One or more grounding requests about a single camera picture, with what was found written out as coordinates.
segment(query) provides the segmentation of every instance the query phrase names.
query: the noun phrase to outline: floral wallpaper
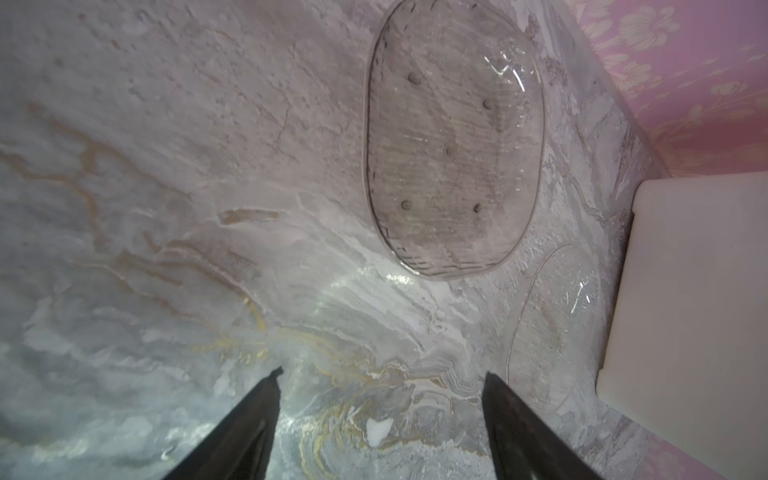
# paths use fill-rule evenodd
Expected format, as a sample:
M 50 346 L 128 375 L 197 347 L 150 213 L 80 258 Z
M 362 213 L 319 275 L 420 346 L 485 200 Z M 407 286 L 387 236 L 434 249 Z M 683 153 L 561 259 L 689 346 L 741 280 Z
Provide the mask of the floral wallpaper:
M 637 480 L 727 480 L 671 444 L 651 436 Z
M 768 170 L 768 1 L 565 3 L 673 176 Z

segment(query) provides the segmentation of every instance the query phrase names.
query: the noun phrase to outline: gray marble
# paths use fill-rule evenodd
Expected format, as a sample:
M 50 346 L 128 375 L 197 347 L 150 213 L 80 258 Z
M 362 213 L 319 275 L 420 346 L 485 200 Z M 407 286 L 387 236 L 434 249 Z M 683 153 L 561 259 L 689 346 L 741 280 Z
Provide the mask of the gray marble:
M 495 2 L 545 86 L 531 226 L 490 273 L 409 274 L 362 187 L 363 81 L 389 6 L 0 5 L 4 474 L 159 478 L 283 366 L 270 478 L 492 478 L 481 378 L 505 373 L 537 268 L 571 243 L 601 280 L 596 332 L 545 420 L 631 478 L 646 434 L 594 378 L 631 200 L 660 166 L 550 5 Z

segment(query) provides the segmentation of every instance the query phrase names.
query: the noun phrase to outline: black pointed object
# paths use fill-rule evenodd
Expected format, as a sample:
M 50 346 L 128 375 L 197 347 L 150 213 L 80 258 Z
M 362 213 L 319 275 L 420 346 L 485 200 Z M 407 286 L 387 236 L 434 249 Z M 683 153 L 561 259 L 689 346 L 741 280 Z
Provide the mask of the black pointed object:
M 263 480 L 280 414 L 278 368 L 240 400 L 164 480 Z
M 493 373 L 482 410 L 498 480 L 601 480 Z

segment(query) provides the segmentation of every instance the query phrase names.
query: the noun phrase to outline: white patch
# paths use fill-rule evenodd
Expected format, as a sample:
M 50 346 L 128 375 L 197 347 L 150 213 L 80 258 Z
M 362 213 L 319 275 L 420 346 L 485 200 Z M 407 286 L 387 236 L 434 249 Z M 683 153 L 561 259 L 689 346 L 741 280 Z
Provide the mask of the white patch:
M 366 422 L 366 441 L 368 445 L 371 445 L 374 449 L 381 445 L 382 440 L 389 435 L 389 430 L 394 422 L 395 419 L 383 419 L 381 422 L 368 419 Z

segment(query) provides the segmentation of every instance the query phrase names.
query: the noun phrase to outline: pink wall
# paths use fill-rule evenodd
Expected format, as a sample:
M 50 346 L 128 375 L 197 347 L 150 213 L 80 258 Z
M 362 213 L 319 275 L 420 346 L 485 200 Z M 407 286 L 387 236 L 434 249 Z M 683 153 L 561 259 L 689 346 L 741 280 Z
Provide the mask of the pink wall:
M 655 435 L 641 468 L 637 480 L 726 480 Z
M 673 176 L 768 170 L 768 0 L 565 0 Z

